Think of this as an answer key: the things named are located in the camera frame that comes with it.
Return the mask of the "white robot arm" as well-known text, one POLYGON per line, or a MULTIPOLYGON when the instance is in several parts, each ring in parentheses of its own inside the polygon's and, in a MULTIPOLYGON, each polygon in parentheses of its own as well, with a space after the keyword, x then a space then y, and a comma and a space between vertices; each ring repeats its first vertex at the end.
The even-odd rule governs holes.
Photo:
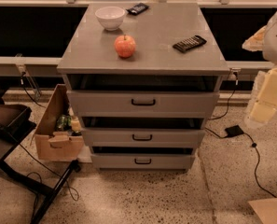
POLYGON ((260 128, 277 112, 277 11, 265 26, 243 42, 242 48, 261 51, 263 58, 274 64, 268 72, 257 73, 245 111, 245 124, 260 128))

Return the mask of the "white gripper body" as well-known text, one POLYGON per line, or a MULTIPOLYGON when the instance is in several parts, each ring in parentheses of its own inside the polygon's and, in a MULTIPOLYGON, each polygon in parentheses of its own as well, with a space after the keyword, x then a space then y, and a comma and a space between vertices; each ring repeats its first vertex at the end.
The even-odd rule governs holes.
POLYGON ((259 71, 245 111, 246 125, 266 125, 277 112, 277 65, 259 71))

